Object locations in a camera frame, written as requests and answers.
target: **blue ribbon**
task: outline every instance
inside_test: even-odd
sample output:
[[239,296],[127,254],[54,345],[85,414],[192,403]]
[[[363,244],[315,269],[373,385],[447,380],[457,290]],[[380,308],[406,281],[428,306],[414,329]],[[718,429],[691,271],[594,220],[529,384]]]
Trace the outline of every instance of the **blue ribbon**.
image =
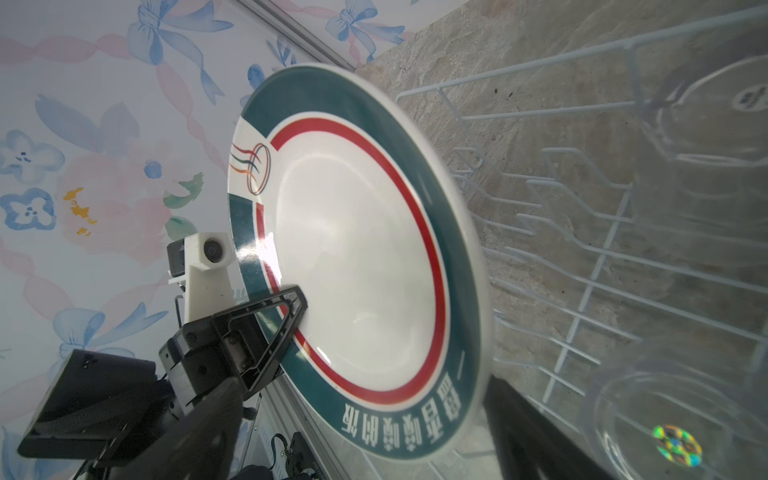
[[349,38],[349,31],[360,40],[362,46],[368,49],[368,58],[366,61],[373,60],[373,52],[376,51],[376,44],[373,43],[368,34],[375,35],[386,41],[400,45],[403,39],[398,35],[406,29],[400,27],[379,27],[361,22],[367,18],[373,18],[379,14],[371,0],[346,0],[346,8],[341,11],[338,18],[331,18],[326,23],[326,31],[338,38],[340,41],[346,41]]
[[208,2],[203,8],[183,17],[168,17],[166,14],[178,0],[141,0],[139,21],[128,27],[126,35],[128,51],[139,60],[150,65],[163,63],[163,41],[194,62],[200,68],[200,83],[210,103],[216,104],[216,95],[224,96],[221,89],[203,68],[203,52],[189,38],[175,31],[163,30],[161,24],[191,31],[219,31],[232,28],[232,24],[214,20],[214,4]]

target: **white plate with green rim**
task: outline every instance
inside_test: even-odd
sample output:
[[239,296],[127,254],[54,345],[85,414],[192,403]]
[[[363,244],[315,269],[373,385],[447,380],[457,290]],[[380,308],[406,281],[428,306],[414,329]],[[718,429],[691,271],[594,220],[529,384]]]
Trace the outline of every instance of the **white plate with green rim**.
[[475,226],[429,142],[371,84],[300,65],[254,92],[229,165],[249,295],[307,298],[282,361],[299,393],[374,455],[452,448],[485,394],[493,311]]

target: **camera lens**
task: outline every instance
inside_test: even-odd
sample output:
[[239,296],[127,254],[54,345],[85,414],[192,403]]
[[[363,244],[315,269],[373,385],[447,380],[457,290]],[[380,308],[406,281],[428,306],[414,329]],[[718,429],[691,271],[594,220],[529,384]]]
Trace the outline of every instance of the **camera lens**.
[[224,256],[224,248],[221,246],[221,243],[218,243],[214,239],[205,241],[203,244],[203,252],[205,252],[205,257],[214,263],[219,263],[221,257]]

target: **clear plastic container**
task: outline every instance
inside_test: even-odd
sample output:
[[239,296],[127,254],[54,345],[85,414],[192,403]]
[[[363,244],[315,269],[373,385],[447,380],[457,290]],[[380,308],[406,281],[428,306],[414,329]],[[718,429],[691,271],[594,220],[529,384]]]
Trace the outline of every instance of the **clear plastic container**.
[[656,246],[718,266],[768,263],[768,31],[673,72],[643,115],[632,204]]
[[[592,376],[579,428],[594,457],[618,478],[765,478],[767,389],[764,370],[747,372],[703,349],[646,340]],[[657,427],[691,435],[698,461],[665,458]]]

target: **plate center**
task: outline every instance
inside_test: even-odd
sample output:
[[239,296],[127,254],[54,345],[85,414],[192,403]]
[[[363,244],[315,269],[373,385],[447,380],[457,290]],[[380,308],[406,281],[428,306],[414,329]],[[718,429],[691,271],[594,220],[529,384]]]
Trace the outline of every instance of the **plate center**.
[[315,131],[283,145],[271,181],[267,229],[275,229],[280,283],[306,294],[307,342],[358,386],[405,385],[429,352],[435,287],[397,186],[361,148]]

